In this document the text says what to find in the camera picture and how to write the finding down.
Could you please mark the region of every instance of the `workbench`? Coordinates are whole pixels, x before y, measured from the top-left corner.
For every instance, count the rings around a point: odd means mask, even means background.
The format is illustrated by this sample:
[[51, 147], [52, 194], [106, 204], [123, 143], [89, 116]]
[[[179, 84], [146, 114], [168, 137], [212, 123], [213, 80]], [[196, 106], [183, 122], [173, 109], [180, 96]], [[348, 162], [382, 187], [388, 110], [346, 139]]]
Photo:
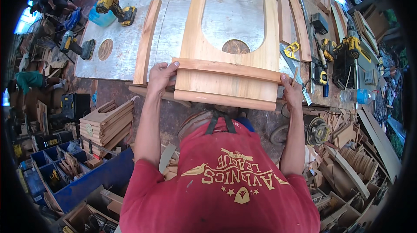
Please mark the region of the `workbench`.
[[[134, 5], [138, 8], [135, 22], [130, 27], [121, 27], [114, 21], [105, 33], [94, 23], [89, 23], [83, 35], [83, 40], [94, 38], [97, 40], [93, 59], [90, 61], [77, 60], [75, 76], [79, 78], [133, 80], [136, 64], [136, 53], [142, 32], [142, 24], [151, 0], [120, 0], [122, 7]], [[335, 23], [332, 14], [325, 14], [316, 5], [316, 0], [303, 0], [308, 15], [320, 12], [329, 24], [329, 33], [317, 34], [320, 41], [323, 38], [336, 40]], [[171, 62], [172, 57], [179, 57], [185, 20], [190, 0], [162, 0], [158, 21], [152, 42], [149, 69], [158, 62]], [[203, 16], [202, 29], [206, 38], [213, 46], [228, 53], [242, 53], [256, 50], [263, 41], [263, 4], [262, 0], [207, 0]], [[112, 38], [113, 52], [106, 61], [97, 57], [100, 44], [107, 38]], [[291, 17], [291, 38], [296, 40], [293, 17]], [[123, 43], [129, 43], [128, 49]], [[317, 47], [313, 42], [313, 54], [318, 58]], [[308, 63], [299, 63], [303, 82], [310, 78]], [[328, 63], [329, 97], [324, 98], [323, 87], [316, 85], [315, 94], [310, 98], [314, 105], [334, 108], [353, 109], [353, 104], [342, 104], [339, 99], [340, 90], [331, 81], [333, 64]], [[281, 55], [279, 71], [294, 75]], [[279, 87], [278, 98], [282, 97], [282, 87]]]

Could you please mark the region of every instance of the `black apron strap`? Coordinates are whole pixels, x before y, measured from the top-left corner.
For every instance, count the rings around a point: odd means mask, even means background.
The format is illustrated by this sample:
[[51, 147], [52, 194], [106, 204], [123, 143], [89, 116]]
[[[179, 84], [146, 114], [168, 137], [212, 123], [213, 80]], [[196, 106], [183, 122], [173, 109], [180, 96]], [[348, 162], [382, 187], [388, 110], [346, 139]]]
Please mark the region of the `black apron strap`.
[[230, 117], [224, 113], [224, 112], [219, 112], [217, 109], [213, 110], [213, 117], [211, 118], [210, 124], [207, 127], [206, 133], [205, 134], [213, 134], [214, 128], [216, 127], [217, 121], [219, 117], [224, 117], [224, 121], [226, 122], [226, 127], [227, 127], [227, 131], [229, 133], [236, 133], [236, 129], [233, 125], [232, 120], [230, 119]]

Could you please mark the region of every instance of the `plastic water bottle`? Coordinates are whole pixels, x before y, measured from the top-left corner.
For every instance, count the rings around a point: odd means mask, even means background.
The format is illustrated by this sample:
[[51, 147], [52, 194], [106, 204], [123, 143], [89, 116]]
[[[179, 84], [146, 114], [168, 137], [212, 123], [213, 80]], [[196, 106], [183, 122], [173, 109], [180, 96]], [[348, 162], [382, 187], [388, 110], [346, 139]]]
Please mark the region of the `plastic water bottle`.
[[342, 103], [353, 102], [368, 105], [377, 98], [377, 93], [374, 91], [370, 92], [367, 89], [349, 89], [347, 91], [342, 90], [340, 92], [340, 100]]
[[97, 2], [91, 8], [90, 13], [88, 15], [88, 19], [100, 27], [109, 26], [114, 20], [116, 20], [116, 16], [113, 14], [112, 11], [108, 11], [107, 13], [98, 13], [96, 12]]

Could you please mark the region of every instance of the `blue plastic container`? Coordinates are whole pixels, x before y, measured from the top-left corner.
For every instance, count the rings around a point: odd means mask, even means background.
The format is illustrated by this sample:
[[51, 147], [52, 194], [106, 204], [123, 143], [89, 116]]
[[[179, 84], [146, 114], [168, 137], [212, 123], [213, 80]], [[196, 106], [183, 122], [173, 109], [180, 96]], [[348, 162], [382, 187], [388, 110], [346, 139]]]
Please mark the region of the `blue plastic container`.
[[116, 16], [113, 14], [112, 11], [108, 11], [108, 13], [98, 13], [96, 12], [96, 5], [91, 8], [90, 13], [88, 15], [88, 19], [100, 27], [109, 26], [114, 20], [116, 20]]

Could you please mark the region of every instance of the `circular hole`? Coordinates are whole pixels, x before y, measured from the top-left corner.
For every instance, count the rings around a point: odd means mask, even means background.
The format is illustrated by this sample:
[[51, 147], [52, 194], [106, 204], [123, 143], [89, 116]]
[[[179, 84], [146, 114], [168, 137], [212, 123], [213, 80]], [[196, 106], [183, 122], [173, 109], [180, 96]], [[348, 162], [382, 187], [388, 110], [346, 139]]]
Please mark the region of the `circular hole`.
[[248, 45], [240, 40], [229, 40], [223, 44], [222, 51], [230, 54], [247, 54], [251, 52]]
[[103, 41], [100, 45], [100, 48], [98, 48], [98, 58], [101, 61], [105, 61], [111, 54], [113, 50], [113, 40], [108, 38], [105, 41]]

